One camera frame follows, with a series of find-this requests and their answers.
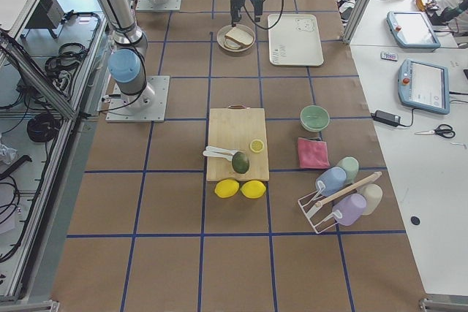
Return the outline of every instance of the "wooden stick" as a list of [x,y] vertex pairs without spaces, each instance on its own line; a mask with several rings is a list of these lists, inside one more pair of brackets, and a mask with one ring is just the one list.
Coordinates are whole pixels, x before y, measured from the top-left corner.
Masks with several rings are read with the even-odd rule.
[[335,194],[330,195],[324,200],[319,200],[315,202],[314,206],[317,206],[318,208],[321,208],[324,204],[328,204],[330,201],[333,201],[337,198],[339,198],[341,195],[345,195],[346,193],[359,188],[360,186],[363,186],[367,183],[371,183],[379,179],[379,177],[382,175],[380,171],[372,173],[370,176],[365,177],[364,179],[361,179],[360,181],[351,184],[350,186],[347,186],[346,188],[337,191]]

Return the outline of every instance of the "white spoon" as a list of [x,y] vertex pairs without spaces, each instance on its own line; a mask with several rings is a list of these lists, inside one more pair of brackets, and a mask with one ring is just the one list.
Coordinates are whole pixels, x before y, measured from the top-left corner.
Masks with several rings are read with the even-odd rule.
[[207,146],[205,148],[206,151],[214,151],[215,153],[228,153],[229,155],[234,155],[237,153],[239,150],[228,150],[228,149],[223,149],[223,148],[217,148],[216,146]]
[[223,153],[215,153],[214,151],[205,150],[203,151],[203,155],[207,157],[220,157],[221,159],[226,159],[228,161],[233,161],[232,155],[226,155]]

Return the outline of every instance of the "scissors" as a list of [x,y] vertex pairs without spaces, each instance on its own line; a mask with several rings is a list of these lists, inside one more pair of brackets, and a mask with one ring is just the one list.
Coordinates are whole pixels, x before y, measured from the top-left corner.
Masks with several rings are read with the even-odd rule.
[[432,129],[431,131],[417,132],[415,134],[418,134],[418,135],[436,134],[445,139],[452,139],[453,137],[455,137],[455,131],[453,130],[450,124],[440,124],[439,126],[437,126],[436,129]]

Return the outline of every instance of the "bread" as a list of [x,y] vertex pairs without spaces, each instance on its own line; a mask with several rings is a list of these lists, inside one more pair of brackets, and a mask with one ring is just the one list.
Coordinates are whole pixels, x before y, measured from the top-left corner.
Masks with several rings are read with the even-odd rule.
[[232,27],[224,37],[239,44],[241,47],[248,47],[254,42],[254,37],[239,27]]
[[231,39],[224,38],[224,46],[231,50],[240,50],[242,46],[232,41]]

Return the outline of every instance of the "wooden cutting board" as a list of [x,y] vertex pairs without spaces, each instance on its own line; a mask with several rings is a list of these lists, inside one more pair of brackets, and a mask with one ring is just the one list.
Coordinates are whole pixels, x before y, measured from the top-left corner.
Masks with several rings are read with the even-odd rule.
[[[265,143],[261,153],[250,151],[249,144],[253,139],[260,139]],[[249,157],[250,168],[246,173],[239,174],[234,172],[228,160],[208,157],[207,181],[226,178],[270,179],[264,109],[210,109],[208,145],[244,151]]]

